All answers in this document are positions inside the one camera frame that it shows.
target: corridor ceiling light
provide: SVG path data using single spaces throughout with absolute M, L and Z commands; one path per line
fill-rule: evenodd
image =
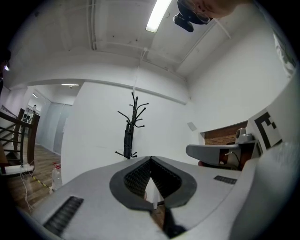
M 161 20 L 172 0 L 157 0 L 151 16 L 149 18 L 146 30 L 149 32 L 157 32 Z
M 64 86 L 80 86 L 79 84 L 62 83 Z

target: black coat rack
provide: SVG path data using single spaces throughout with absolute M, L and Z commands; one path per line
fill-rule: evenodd
M 136 122 L 143 120 L 142 118 L 138 119 L 138 117 L 146 110 L 146 108 L 144 107 L 144 109 L 138 115 L 137 115 L 137 111 L 141 106 L 149 104 L 149 103 L 145 103 L 145 104 L 139 105 L 137 107 L 138 97 L 135 98 L 134 95 L 133 95 L 133 92 L 131 94 L 132 94 L 133 103 L 134 103 L 133 105 L 129 104 L 129 106 L 133 107 L 131 121 L 125 114 L 118 111 L 118 113 L 122 114 L 125 118 L 127 118 L 127 120 L 126 120 L 127 125 L 126 125 L 126 130 L 125 130 L 125 135 L 124 135 L 124 151 L 123 151 L 123 154 L 120 154 L 117 151 L 116 151 L 116 153 L 121 155 L 121 156 L 124 156 L 127 159 L 130 159 L 130 157 L 132 157 L 132 158 L 137 157 L 137 155 L 135 155 L 137 152 L 132 153 L 132 151 L 131 151 L 132 150 L 133 131 L 134 131 L 135 127 L 137 127 L 137 128 L 145 127 L 145 125 L 137 126 Z

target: wooden panel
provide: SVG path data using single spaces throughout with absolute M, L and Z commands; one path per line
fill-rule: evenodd
M 228 127 L 205 132 L 205 145 L 227 145 L 235 141 L 236 131 L 245 128 L 247 122 L 241 122 Z

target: hallway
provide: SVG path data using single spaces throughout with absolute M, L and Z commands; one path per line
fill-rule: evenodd
M 27 149 L 27 139 L 24 140 L 24 149 Z M 52 185 L 51 174 L 53 170 L 53 163 L 60 164 L 60 156 L 45 149 L 40 145 L 35 145 L 35 170 L 33 176 L 42 183 Z M 35 208 L 44 198 L 49 195 L 49 189 L 42 184 L 35 181 L 29 174 L 24 174 L 24 184 L 27 188 L 28 203 Z M 7 187 L 15 201 L 16 206 L 20 207 L 26 212 L 30 209 L 25 201 L 25 187 L 23 185 L 21 176 L 7 178 Z

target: ceiling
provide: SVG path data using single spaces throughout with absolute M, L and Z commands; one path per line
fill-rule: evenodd
M 257 12 L 238 7 L 230 16 L 194 25 L 189 33 L 173 23 L 178 13 L 172 0 L 157 33 L 145 30 L 156 0 L 55 0 L 36 9 L 11 43 L 14 74 L 56 52 L 77 48 L 142 58 L 182 77 Z

